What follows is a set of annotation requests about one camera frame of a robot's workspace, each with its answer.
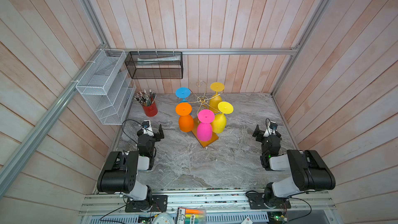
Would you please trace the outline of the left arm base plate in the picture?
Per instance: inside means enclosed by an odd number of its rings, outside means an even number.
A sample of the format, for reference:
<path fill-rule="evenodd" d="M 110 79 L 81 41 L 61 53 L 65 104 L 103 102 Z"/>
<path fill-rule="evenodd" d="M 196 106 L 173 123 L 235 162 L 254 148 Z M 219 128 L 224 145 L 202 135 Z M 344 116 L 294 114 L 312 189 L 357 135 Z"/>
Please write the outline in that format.
<path fill-rule="evenodd" d="M 125 207 L 126 213 L 140 213 L 140 212 L 165 212 L 167 209 L 168 196 L 155 195 L 147 197 L 143 201 L 128 200 Z"/>

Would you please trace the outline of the black mesh wall basket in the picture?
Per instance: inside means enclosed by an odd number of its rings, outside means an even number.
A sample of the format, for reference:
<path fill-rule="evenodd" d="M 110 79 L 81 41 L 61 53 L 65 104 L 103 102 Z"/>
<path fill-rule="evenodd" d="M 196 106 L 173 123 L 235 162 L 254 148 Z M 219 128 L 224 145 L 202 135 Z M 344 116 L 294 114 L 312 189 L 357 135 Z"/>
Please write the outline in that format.
<path fill-rule="evenodd" d="M 124 64 L 132 79 L 182 79 L 183 55 L 176 51 L 131 51 Z"/>

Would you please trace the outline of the white round device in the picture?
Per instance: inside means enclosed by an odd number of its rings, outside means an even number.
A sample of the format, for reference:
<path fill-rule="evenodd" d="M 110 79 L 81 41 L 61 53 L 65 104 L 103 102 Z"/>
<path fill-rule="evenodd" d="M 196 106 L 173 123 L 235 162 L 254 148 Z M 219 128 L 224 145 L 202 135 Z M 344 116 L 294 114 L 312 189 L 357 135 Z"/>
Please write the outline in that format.
<path fill-rule="evenodd" d="M 173 217 L 168 213 L 160 213 L 158 214 L 153 221 L 152 224 L 175 224 Z"/>

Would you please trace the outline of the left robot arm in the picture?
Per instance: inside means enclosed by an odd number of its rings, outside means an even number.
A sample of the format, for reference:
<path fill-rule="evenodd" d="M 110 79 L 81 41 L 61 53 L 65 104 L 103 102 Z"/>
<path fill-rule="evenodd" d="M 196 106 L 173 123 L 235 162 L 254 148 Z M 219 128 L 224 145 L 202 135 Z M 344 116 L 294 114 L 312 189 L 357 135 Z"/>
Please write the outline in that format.
<path fill-rule="evenodd" d="M 143 212 L 152 208 L 154 200 L 150 186 L 138 181 L 137 172 L 152 170 L 157 154 L 155 144 L 164 139 L 164 132 L 161 125 L 158 132 L 153 132 L 147 120 L 137 136 L 136 151 L 112 151 L 108 155 L 96 187 L 98 192 L 126 197 L 128 207 Z"/>

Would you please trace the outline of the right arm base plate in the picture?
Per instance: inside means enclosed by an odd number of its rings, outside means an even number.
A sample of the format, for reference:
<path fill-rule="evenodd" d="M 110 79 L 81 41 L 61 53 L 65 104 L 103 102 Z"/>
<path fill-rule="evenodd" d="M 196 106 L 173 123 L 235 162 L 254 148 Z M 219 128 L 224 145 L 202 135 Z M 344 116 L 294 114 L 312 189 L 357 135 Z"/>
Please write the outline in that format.
<path fill-rule="evenodd" d="M 289 209 L 291 204 L 287 198 L 277 198 L 272 193 L 259 193 L 251 190 L 245 193 L 250 209 Z"/>

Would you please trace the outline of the red pen cup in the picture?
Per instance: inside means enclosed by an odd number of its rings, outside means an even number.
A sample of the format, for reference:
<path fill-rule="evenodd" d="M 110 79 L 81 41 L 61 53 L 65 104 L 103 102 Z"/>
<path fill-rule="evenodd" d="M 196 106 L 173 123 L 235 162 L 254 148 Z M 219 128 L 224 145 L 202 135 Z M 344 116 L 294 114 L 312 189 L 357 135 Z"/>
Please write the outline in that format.
<path fill-rule="evenodd" d="M 143 105 L 143 110 L 145 115 L 148 117 L 154 117 L 158 113 L 155 101 L 153 101 L 149 106 Z"/>

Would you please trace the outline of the light yellow wine glass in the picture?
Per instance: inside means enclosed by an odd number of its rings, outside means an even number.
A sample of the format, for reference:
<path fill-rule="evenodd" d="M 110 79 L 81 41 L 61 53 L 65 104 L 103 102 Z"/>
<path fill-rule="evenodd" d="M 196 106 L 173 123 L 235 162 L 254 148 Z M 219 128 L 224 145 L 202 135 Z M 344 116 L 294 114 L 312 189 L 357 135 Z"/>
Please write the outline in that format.
<path fill-rule="evenodd" d="M 211 123 L 212 130 L 216 134 L 220 134 L 224 131 L 227 125 L 226 115 L 233 113 L 234 107 L 229 102 L 220 102 L 218 104 L 218 109 L 221 112 L 217 114 L 214 121 Z"/>

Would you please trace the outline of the pink wine glass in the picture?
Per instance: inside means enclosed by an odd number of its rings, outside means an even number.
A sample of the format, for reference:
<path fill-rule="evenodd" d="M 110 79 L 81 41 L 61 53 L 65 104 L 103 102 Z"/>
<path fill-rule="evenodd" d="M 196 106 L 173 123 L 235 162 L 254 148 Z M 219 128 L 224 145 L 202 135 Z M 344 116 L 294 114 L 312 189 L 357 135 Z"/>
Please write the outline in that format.
<path fill-rule="evenodd" d="M 198 139 L 202 142 L 208 142 L 212 137 L 211 123 L 214 121 L 215 114 L 211 110 L 201 110 L 198 113 L 198 121 L 200 122 L 197 127 Z"/>

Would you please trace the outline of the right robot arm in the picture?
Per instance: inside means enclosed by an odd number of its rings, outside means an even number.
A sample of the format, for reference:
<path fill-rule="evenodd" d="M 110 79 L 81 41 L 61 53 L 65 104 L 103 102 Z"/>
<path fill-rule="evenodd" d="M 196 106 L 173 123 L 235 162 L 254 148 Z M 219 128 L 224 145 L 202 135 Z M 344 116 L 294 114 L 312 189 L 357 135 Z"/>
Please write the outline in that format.
<path fill-rule="evenodd" d="M 335 177 L 317 151 L 290 149 L 283 155 L 279 153 L 282 135 L 275 122 L 271 121 L 265 131 L 257 125 L 252 136 L 261 143 L 262 167 L 267 171 L 290 171 L 291 175 L 268 183 L 262 194 L 248 192 L 251 209 L 290 207 L 289 199 L 295 195 L 335 188 Z"/>

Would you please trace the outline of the pens bundle in cup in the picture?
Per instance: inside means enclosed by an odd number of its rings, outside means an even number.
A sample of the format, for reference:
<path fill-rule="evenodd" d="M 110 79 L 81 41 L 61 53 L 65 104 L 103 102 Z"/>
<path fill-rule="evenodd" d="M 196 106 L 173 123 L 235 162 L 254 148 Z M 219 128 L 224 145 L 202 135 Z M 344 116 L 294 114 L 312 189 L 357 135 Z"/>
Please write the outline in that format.
<path fill-rule="evenodd" d="M 139 91 L 134 95 L 134 99 L 141 105 L 141 106 L 151 106 L 155 102 L 157 94 L 149 89 L 149 91 Z"/>

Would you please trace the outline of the orange wine glass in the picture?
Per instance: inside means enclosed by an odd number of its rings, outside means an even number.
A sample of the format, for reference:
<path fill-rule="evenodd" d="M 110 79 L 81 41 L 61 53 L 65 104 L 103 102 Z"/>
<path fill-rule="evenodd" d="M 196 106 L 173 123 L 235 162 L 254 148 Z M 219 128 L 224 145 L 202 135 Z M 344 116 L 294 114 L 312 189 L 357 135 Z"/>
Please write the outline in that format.
<path fill-rule="evenodd" d="M 179 128 L 182 132 L 190 132 L 194 128 L 194 120 L 191 112 L 192 106 L 189 103 L 182 102 L 176 106 L 176 113 L 179 115 Z"/>

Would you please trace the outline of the gold wine glass rack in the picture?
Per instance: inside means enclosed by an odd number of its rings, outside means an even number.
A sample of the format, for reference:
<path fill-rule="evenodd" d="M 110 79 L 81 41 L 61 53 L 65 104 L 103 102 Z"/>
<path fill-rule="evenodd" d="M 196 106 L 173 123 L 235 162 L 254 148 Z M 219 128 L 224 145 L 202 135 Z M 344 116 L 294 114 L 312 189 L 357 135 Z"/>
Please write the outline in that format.
<path fill-rule="evenodd" d="M 204 148 L 218 139 L 214 121 L 217 122 L 222 114 L 218 104 L 222 102 L 221 94 L 225 86 L 215 82 L 210 85 L 210 89 L 215 92 L 211 97 L 206 96 L 206 92 L 202 95 L 195 94 L 185 87 L 176 91 L 176 96 L 181 99 L 175 108 L 179 116 L 179 128 L 185 133 L 192 132 Z"/>

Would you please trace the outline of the highlighter marker box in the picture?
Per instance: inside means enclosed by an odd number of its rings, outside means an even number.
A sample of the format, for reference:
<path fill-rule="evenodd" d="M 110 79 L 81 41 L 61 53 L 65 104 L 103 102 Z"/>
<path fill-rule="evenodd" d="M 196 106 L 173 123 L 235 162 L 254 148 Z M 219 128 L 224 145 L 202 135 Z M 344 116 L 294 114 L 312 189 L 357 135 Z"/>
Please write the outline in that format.
<path fill-rule="evenodd" d="M 206 211 L 197 208 L 179 207 L 175 219 L 176 224 L 205 224 Z"/>

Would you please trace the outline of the blue wine glass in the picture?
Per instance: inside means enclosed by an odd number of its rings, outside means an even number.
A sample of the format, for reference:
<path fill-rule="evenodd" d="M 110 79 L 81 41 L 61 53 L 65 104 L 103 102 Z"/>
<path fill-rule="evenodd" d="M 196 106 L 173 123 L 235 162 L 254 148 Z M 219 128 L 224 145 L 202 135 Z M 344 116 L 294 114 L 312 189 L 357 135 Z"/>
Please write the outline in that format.
<path fill-rule="evenodd" d="M 191 94 L 191 90 L 189 88 L 181 87 L 176 90 L 175 94 L 180 99 L 180 103 L 189 103 L 189 101 L 187 100 L 187 98 Z"/>

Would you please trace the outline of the white mesh wall organizer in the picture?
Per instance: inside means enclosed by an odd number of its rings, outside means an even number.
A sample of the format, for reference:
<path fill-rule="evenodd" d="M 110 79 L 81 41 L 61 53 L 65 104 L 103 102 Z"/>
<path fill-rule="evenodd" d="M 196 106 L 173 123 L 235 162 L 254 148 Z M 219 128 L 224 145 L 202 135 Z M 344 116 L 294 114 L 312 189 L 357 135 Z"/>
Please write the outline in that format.
<path fill-rule="evenodd" d="M 101 50 L 76 85 L 103 125 L 122 125 L 127 118 L 136 85 L 121 70 L 125 59 L 124 50 Z"/>

